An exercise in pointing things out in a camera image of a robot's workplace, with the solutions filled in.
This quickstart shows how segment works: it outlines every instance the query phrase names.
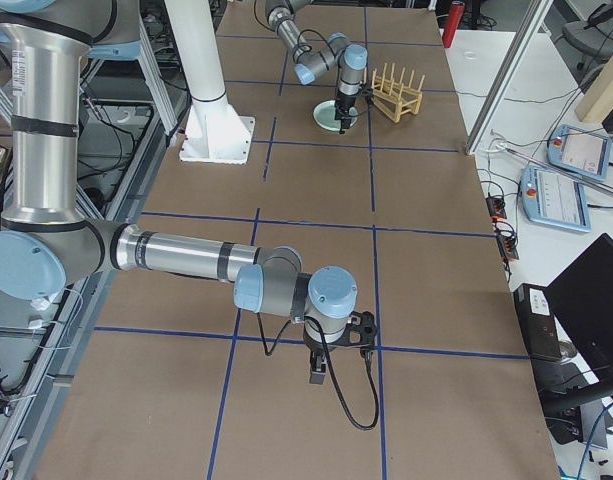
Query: brown table surface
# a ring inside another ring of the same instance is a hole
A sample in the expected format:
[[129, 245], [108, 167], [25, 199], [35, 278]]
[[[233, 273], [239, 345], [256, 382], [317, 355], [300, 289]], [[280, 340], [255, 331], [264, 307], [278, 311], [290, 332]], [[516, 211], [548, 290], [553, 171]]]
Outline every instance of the brown table surface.
[[[307, 271], [353, 272], [380, 326], [380, 423], [354, 429], [330, 379], [308, 384], [300, 328], [266, 358], [227, 286], [133, 271], [115, 281], [36, 478], [558, 478], [433, 14], [298, 13], [365, 44], [371, 66], [426, 75], [418, 117], [372, 110], [340, 136], [312, 120], [335, 75], [297, 85], [251, 7], [229, 4], [218, 32], [229, 100], [257, 119], [248, 163], [182, 164], [170, 149], [140, 226], [291, 245]], [[358, 353], [333, 357], [368, 421]]]

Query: blue tape grid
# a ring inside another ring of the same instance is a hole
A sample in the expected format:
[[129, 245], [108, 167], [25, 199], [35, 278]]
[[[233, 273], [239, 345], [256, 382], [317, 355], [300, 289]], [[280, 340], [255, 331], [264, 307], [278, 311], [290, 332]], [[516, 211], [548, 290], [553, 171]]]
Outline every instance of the blue tape grid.
[[442, 230], [424, 230], [419, 228], [398, 228], [398, 227], [380, 227], [378, 225], [352, 225], [352, 224], [336, 224], [336, 223], [319, 223], [319, 222], [294, 222], [290, 220], [271, 220], [264, 218], [245, 218], [245, 217], [225, 217], [213, 215], [193, 215], [187, 213], [169, 213], [169, 212], [142, 212], [143, 216], [147, 217], [168, 217], [168, 218], [188, 218], [193, 220], [212, 220], [218, 222], [239, 222], [239, 223], [257, 223], [259, 225], [292, 225], [299, 227], [316, 227], [316, 228], [337, 228], [344, 230], [364, 230], [377, 232], [400, 232], [400, 233], [418, 233], [426, 235], [445, 235], [452, 237], [476, 237], [476, 238], [495, 238], [493, 233], [471, 233], [471, 232], [451, 232]]
[[[259, 211], [255, 213], [255, 222], [253, 223], [253, 233], [251, 235], [250, 244], [255, 244], [255, 238], [257, 237], [257, 226], [259, 220]], [[230, 383], [230, 376], [233, 369], [233, 359], [235, 358], [235, 349], [237, 348], [237, 340], [239, 334], [239, 323], [242, 318], [242, 311], [237, 310], [237, 317], [235, 318], [235, 328], [233, 329], [233, 336], [230, 343], [230, 353], [228, 354], [228, 365], [226, 366], [226, 376], [224, 378], [224, 386], [222, 387], [222, 398], [219, 402], [219, 413], [217, 415], [217, 424], [215, 425], [215, 434], [213, 436], [213, 448], [210, 452], [210, 461], [208, 463], [208, 472], [206, 479], [211, 480], [213, 478], [213, 471], [215, 469], [215, 459], [217, 458], [217, 446], [219, 445], [219, 436], [222, 430], [222, 420], [224, 419], [224, 409], [226, 408], [226, 397], [228, 395], [228, 385]]]
[[[183, 330], [158, 330], [153, 328], [136, 328], [136, 327], [113, 327], [111, 325], [99, 325], [95, 327], [96, 332], [113, 332], [113, 333], [135, 333], [140, 335], [157, 335], [164, 337], [190, 337], [204, 338], [208, 340], [224, 340], [238, 342], [261, 343], [261, 337], [250, 335], [229, 335], [226, 333], [210, 333], [210, 332], [187, 332]], [[291, 338], [283, 338], [279, 341], [285, 345], [304, 345], [303, 340], [294, 340]], [[507, 353], [490, 353], [490, 352], [466, 352], [462, 350], [441, 350], [434, 348], [414, 348], [414, 347], [398, 347], [394, 345], [378, 345], [377, 351], [381, 352], [398, 352], [398, 353], [414, 353], [421, 355], [442, 355], [449, 357], [466, 357], [466, 358], [491, 358], [496, 360], [530, 360], [527, 355], [511, 355]]]
[[[377, 41], [369, 41], [368, 40], [368, 18], [366, 14], [366, 7], [363, 7], [364, 14], [364, 44], [368, 48], [369, 44], [378, 44], [378, 45], [407, 45], [407, 46], [417, 46], [417, 47], [441, 47], [441, 44], [428, 44], [428, 43], [404, 43], [404, 42], [377, 42]], [[218, 37], [225, 38], [241, 38], [241, 39], [268, 39], [276, 41], [275, 37], [254, 37], [254, 36], [245, 36], [245, 35], [217, 35]], [[284, 65], [282, 67], [282, 76], [280, 82], [268, 82], [268, 81], [248, 81], [248, 80], [226, 80], [227, 83], [244, 83], [244, 84], [266, 84], [266, 85], [275, 85], [278, 86], [278, 95], [281, 96], [283, 93], [284, 86], [293, 86], [300, 85], [298, 83], [286, 82], [286, 68], [288, 64], [288, 53], [284, 57]], [[309, 87], [334, 87], [334, 85], [312, 85]], [[454, 90], [425, 90], [428, 93], [455, 93]], [[371, 209], [373, 212], [376, 211], [376, 195], [375, 195], [375, 181], [374, 181], [374, 161], [373, 161], [373, 152], [374, 150], [400, 150], [400, 151], [419, 151], [419, 152], [447, 152], [447, 153], [457, 153], [456, 149], [436, 149], [436, 148], [408, 148], [408, 147], [376, 147], [373, 145], [372, 139], [372, 119], [370, 115], [370, 111], [368, 112], [368, 146], [361, 145], [333, 145], [333, 144], [317, 144], [317, 143], [307, 143], [307, 142], [288, 142], [288, 141], [277, 141], [275, 140], [275, 130], [277, 127], [277, 117], [273, 119], [273, 126], [271, 129], [270, 140], [254, 140], [253, 143], [261, 143], [268, 144], [268, 151], [266, 156], [266, 163], [263, 172], [263, 181], [265, 182], [269, 175], [270, 163], [271, 163], [271, 154], [273, 145], [301, 145], [308, 147], [330, 147], [330, 148], [359, 148], [359, 149], [368, 149], [369, 158], [370, 158], [370, 188], [371, 188]], [[229, 221], [229, 222], [243, 222], [243, 223], [252, 223], [253, 224], [253, 232], [251, 236], [251, 245], [255, 243], [255, 238], [257, 235], [257, 229], [261, 224], [269, 224], [269, 225], [294, 225], [294, 226], [304, 226], [304, 227], [319, 227], [319, 228], [340, 228], [340, 229], [354, 229], [354, 230], [364, 230], [370, 231], [372, 233], [373, 240], [373, 270], [374, 270], [374, 282], [375, 282], [375, 320], [378, 327], [381, 326], [381, 304], [380, 304], [380, 290], [379, 290], [379, 255], [378, 255], [378, 232], [407, 232], [407, 233], [417, 233], [417, 234], [430, 234], [430, 235], [449, 235], [449, 236], [465, 236], [465, 237], [480, 237], [480, 238], [494, 238], [493, 234], [478, 234], [478, 233], [468, 233], [468, 232], [449, 232], [449, 231], [434, 231], [434, 230], [422, 230], [422, 229], [408, 229], [408, 228], [388, 228], [388, 227], [380, 227], [377, 225], [343, 225], [343, 224], [327, 224], [327, 223], [312, 223], [312, 222], [291, 222], [291, 221], [282, 221], [282, 220], [270, 220], [270, 219], [262, 219], [260, 215], [260, 209], [258, 208], [256, 211], [256, 215], [254, 219], [250, 218], [238, 218], [238, 217], [227, 217], [227, 216], [209, 216], [209, 215], [187, 215], [187, 214], [175, 214], [175, 213], [167, 213], [167, 212], [143, 212], [143, 215], [146, 216], [162, 216], [162, 217], [175, 217], [175, 218], [191, 218], [191, 219], [202, 219], [202, 220], [215, 220], [215, 221]], [[232, 373], [233, 361], [235, 357], [236, 347], [238, 341], [245, 342], [261, 342], [260, 337], [251, 337], [251, 336], [241, 336], [239, 335], [239, 327], [241, 321], [241, 310], [237, 311], [237, 316], [235, 319], [235, 327], [233, 329], [232, 335], [227, 334], [217, 334], [217, 333], [206, 333], [206, 332], [185, 332], [185, 331], [172, 331], [172, 330], [153, 330], [153, 329], [142, 329], [142, 328], [126, 328], [126, 327], [112, 327], [112, 326], [98, 326], [95, 328], [96, 331], [100, 332], [121, 332], [121, 333], [136, 333], [136, 334], [145, 334], [145, 335], [166, 335], [166, 336], [180, 336], [180, 337], [195, 337], [195, 338], [205, 338], [205, 339], [214, 339], [214, 340], [224, 340], [230, 341], [230, 352], [228, 357], [228, 364], [226, 367], [226, 374], [224, 378], [224, 383], [222, 387], [222, 395], [219, 406], [219, 413], [217, 418], [217, 424], [215, 426], [215, 432], [213, 436], [213, 445], [211, 449], [210, 462], [208, 466], [207, 480], [212, 480], [215, 461], [217, 457], [217, 449], [219, 445], [219, 438], [221, 434], [221, 426], [224, 418], [224, 411], [226, 407], [226, 400], [228, 395], [228, 388]], [[301, 340], [292, 340], [292, 339], [283, 339], [280, 341], [283, 344], [293, 344], [293, 345], [301, 345], [303, 341]], [[457, 356], [457, 357], [478, 357], [478, 358], [489, 358], [489, 359], [500, 359], [500, 360], [529, 360], [528, 356], [525, 355], [507, 355], [507, 354], [496, 354], [496, 353], [486, 353], [486, 352], [466, 352], [466, 351], [451, 351], [451, 350], [439, 350], [439, 349], [422, 349], [422, 348], [409, 348], [409, 347], [400, 347], [400, 346], [390, 346], [383, 345], [381, 338], [381, 328], [379, 328], [379, 333], [377, 335], [377, 370], [378, 370], [378, 393], [380, 399], [380, 444], [381, 444], [381, 467], [382, 467], [382, 480], [388, 480], [388, 457], [387, 457], [387, 445], [386, 445], [386, 412], [384, 406], [384, 369], [383, 369], [383, 352], [401, 352], [401, 353], [411, 353], [411, 354], [426, 354], [426, 355], [448, 355], [448, 356]]]

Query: white label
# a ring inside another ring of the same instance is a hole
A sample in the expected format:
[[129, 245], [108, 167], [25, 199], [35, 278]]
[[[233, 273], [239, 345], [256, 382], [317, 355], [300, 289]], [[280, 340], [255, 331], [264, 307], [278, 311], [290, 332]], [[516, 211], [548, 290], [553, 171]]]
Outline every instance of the white label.
[[544, 292], [529, 288], [528, 293], [530, 295], [530, 311], [537, 315], [549, 316], [550, 309], [548, 308], [548, 302], [546, 301]]
[[13, 50], [13, 95], [22, 97], [26, 95], [26, 54], [22, 50]]

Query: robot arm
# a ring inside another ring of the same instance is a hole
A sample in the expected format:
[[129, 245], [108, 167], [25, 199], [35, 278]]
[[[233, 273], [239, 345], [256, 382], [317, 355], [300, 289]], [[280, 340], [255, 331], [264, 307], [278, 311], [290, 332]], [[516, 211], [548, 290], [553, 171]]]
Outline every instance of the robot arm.
[[[283, 18], [286, 8], [278, 8], [273, 18]], [[374, 348], [373, 316], [354, 311], [357, 286], [344, 269], [326, 267], [310, 275], [302, 273], [299, 255], [288, 247], [143, 232], [136, 225], [83, 217], [75, 208], [80, 60], [100, 44], [110, 56], [117, 57], [118, 50], [128, 55], [121, 45], [139, 38], [138, 2], [0, 0], [0, 9], [8, 12], [0, 28], [13, 43], [15, 171], [13, 201], [1, 218], [2, 291], [31, 300], [100, 271], [160, 270], [234, 283], [239, 308], [304, 323], [313, 383], [323, 381], [329, 348], [355, 346], [364, 353]], [[303, 68], [319, 75], [341, 64], [340, 104], [354, 102], [351, 87], [360, 69], [345, 37], [331, 37], [330, 49], [318, 60], [301, 43], [292, 20], [274, 25], [293, 42]], [[359, 335], [354, 343], [353, 332]]]
[[351, 126], [351, 108], [360, 96], [368, 52], [357, 44], [351, 44], [343, 33], [334, 33], [319, 51], [308, 44], [304, 32], [295, 24], [295, 13], [312, 0], [267, 0], [266, 19], [270, 28], [291, 53], [295, 74], [302, 85], [313, 83], [326, 72], [339, 69], [335, 95], [335, 120], [339, 120], [339, 133]]

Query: wooden beam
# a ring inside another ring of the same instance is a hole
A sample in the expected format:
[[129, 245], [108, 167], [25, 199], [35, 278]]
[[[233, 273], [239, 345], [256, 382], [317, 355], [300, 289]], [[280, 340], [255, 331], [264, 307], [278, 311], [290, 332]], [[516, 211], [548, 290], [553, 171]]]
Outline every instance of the wooden beam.
[[601, 123], [613, 110], [613, 56], [584, 95], [575, 113], [582, 122]]

